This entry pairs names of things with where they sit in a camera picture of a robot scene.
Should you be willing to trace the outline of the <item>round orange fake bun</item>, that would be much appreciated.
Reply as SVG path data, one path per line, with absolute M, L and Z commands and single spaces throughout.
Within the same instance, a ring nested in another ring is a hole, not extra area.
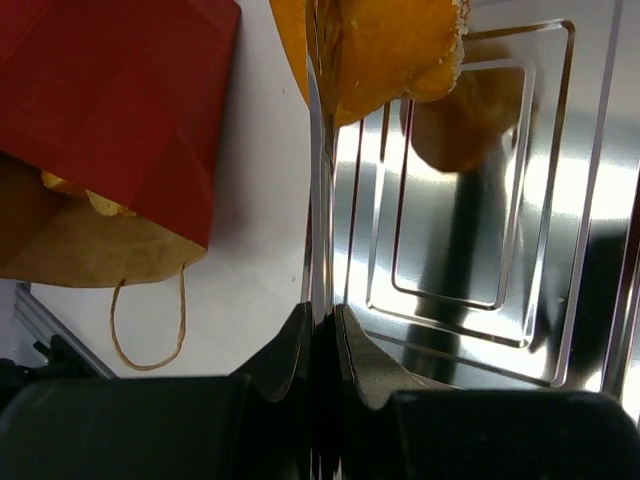
M 361 120 L 391 100 L 444 98 L 456 86 L 468 32 L 468 1 L 340 1 L 321 23 L 339 55 L 335 122 Z

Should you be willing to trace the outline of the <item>seeded fake bread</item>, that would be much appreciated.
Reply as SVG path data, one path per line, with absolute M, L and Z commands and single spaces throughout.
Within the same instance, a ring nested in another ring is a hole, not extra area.
M 94 210 L 102 216 L 120 216 L 125 218 L 136 216 L 135 212 L 118 204 L 117 202 L 109 200 L 92 191 L 86 190 L 49 172 L 42 171 L 41 180 L 43 185 L 53 192 L 73 199 L 88 200 Z

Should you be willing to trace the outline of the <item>steel tongs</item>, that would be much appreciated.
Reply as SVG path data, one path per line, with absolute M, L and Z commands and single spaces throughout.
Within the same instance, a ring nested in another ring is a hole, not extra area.
M 311 302 L 314 319 L 313 394 L 316 425 L 312 453 L 321 479 L 339 479 L 340 432 L 334 382 L 335 295 L 334 166 L 335 114 L 341 53 L 338 1 L 304 3 L 311 133 Z

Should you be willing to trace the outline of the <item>red paper bag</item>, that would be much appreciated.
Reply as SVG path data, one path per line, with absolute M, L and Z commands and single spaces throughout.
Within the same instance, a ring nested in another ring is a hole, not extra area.
M 119 292 L 205 256 L 239 18 L 233 1 L 2 3 L 3 278 Z

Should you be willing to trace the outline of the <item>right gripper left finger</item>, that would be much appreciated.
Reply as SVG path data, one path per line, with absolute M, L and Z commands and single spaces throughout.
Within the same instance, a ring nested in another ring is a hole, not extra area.
M 313 340 L 310 302 L 297 304 L 280 331 L 235 371 L 268 402 L 281 402 L 297 379 L 305 381 Z

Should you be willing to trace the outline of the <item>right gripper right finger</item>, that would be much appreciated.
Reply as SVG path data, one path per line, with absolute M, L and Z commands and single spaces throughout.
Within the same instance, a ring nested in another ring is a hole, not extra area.
M 346 367 L 356 395 L 371 410 L 380 410 L 398 391 L 452 390 L 442 382 L 410 372 L 379 348 L 365 333 L 352 309 L 335 309 L 337 339 L 346 345 Z

